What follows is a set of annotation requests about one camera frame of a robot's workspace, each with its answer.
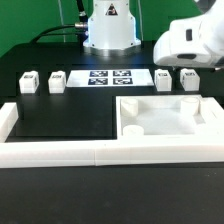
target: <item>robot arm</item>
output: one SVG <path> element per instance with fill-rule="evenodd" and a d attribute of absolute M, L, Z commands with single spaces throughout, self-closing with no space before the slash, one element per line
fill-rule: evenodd
<path fill-rule="evenodd" d="M 194 1 L 205 14 L 173 21 L 154 47 L 155 64 L 224 67 L 224 1 Z"/>
<path fill-rule="evenodd" d="M 141 49 L 129 0 L 94 0 L 88 20 L 89 37 L 84 51 L 101 56 L 122 56 Z"/>

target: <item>small white cube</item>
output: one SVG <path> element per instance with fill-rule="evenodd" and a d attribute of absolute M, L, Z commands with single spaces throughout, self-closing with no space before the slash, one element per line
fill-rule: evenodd
<path fill-rule="evenodd" d="M 194 69 L 182 69 L 180 71 L 180 82 L 185 91 L 198 91 L 200 77 Z"/>
<path fill-rule="evenodd" d="M 172 78 L 168 70 L 155 70 L 154 82 L 158 91 L 171 91 Z"/>
<path fill-rule="evenodd" d="M 49 92 L 64 93 L 66 86 L 66 75 L 63 71 L 52 72 L 51 77 L 48 80 Z"/>
<path fill-rule="evenodd" d="M 20 92 L 35 93 L 39 86 L 39 75 L 36 71 L 25 72 L 19 80 Z"/>

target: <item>white foam block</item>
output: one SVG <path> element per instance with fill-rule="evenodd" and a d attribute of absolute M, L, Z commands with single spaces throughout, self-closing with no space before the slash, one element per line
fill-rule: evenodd
<path fill-rule="evenodd" d="M 35 93 L 39 86 L 39 75 L 36 71 L 25 72 L 19 80 L 20 92 Z"/>
<path fill-rule="evenodd" d="M 66 75 L 63 71 L 52 72 L 51 77 L 48 80 L 49 92 L 63 93 L 66 86 Z"/>
<path fill-rule="evenodd" d="M 172 78 L 168 70 L 155 70 L 154 82 L 158 91 L 171 91 Z"/>
<path fill-rule="evenodd" d="M 198 91 L 200 77 L 194 69 L 182 69 L 180 72 L 180 82 L 185 91 Z"/>
<path fill-rule="evenodd" d="M 5 142 L 17 119 L 16 103 L 5 103 L 0 110 L 0 142 Z"/>

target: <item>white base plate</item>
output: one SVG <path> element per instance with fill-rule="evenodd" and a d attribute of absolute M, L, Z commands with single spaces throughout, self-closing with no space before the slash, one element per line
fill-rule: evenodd
<path fill-rule="evenodd" d="M 67 87 L 153 86 L 148 69 L 71 71 Z"/>

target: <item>green surface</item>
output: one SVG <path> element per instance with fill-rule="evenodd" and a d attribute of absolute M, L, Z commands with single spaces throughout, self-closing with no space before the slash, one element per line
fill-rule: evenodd
<path fill-rule="evenodd" d="M 92 0 L 83 0 L 92 13 Z M 64 23 L 78 21 L 75 0 L 61 0 Z M 172 20 L 199 15 L 193 0 L 141 0 L 144 40 L 157 40 Z M 130 10 L 139 19 L 137 0 L 130 0 Z M 58 0 L 0 0 L 0 56 L 19 43 L 29 42 L 45 29 L 61 25 Z M 41 41 L 63 41 L 63 37 L 45 37 Z M 66 41 L 76 41 L 67 37 Z"/>

